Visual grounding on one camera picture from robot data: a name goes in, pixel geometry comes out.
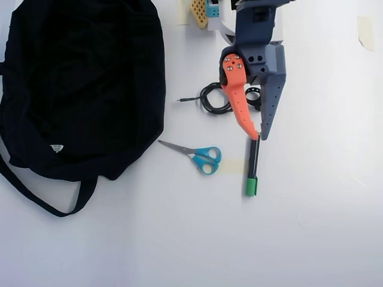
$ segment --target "marker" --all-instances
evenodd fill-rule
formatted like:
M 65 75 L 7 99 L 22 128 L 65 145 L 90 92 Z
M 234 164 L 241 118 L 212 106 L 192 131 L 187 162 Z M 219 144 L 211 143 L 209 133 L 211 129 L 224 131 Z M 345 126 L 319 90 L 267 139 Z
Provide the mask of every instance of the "marker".
M 261 143 L 260 136 L 257 141 L 252 139 L 250 144 L 250 154 L 249 154 L 249 169 L 247 173 L 246 181 L 246 195 L 247 196 L 256 196 L 257 195 L 257 186 L 258 186 L 258 177 L 257 177 L 257 165 L 258 165 L 258 154 L 259 154 L 259 145 Z

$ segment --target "tape strip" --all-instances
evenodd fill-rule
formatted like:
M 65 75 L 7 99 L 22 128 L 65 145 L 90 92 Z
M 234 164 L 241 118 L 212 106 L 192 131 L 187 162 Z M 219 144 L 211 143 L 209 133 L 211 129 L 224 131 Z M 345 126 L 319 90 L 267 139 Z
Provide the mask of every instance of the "tape strip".
M 247 173 L 247 168 L 248 160 L 231 160 L 223 158 L 217 173 L 244 175 Z
M 191 0 L 177 0 L 177 25 L 187 24 L 191 4 Z
M 360 44 L 367 50 L 375 52 L 375 39 L 371 17 L 358 17 L 358 34 Z

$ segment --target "bag strap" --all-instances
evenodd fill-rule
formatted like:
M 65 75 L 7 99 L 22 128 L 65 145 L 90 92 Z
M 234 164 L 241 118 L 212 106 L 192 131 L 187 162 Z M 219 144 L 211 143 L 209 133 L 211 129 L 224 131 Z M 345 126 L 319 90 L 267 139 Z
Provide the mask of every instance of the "bag strap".
M 76 206 L 72 212 L 61 212 L 54 207 L 50 206 L 44 200 L 39 199 L 35 196 L 29 189 L 25 187 L 25 185 L 18 179 L 18 177 L 10 170 L 7 166 L 3 158 L 0 156 L 0 173 L 27 199 L 32 200 L 38 206 L 44 208 L 47 212 L 50 212 L 53 215 L 58 217 L 66 217 L 68 215 L 75 214 L 79 212 L 82 208 L 85 207 L 89 199 L 92 197 L 95 192 L 98 179 L 92 179 L 88 181 L 81 181 L 80 192 L 78 194 L 78 199 L 76 202 Z

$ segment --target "black bag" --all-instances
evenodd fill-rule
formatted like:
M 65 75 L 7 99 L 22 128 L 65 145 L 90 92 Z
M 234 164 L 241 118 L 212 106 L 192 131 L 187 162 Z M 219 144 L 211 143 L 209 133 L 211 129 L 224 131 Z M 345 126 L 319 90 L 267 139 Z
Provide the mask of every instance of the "black bag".
M 150 0 L 24 0 L 13 12 L 5 61 L 0 134 L 10 164 L 51 179 L 81 181 L 81 210 L 98 176 L 117 179 L 163 130 L 165 56 Z

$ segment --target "yellow pegboard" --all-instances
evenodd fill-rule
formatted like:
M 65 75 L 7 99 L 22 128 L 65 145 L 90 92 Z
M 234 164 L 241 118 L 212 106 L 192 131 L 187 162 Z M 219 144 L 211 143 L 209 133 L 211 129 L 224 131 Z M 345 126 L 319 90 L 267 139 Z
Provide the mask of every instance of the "yellow pegboard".
M 205 0 L 193 0 L 190 6 L 191 14 L 196 20 L 198 26 L 204 29 L 208 24 L 208 18 L 205 11 Z

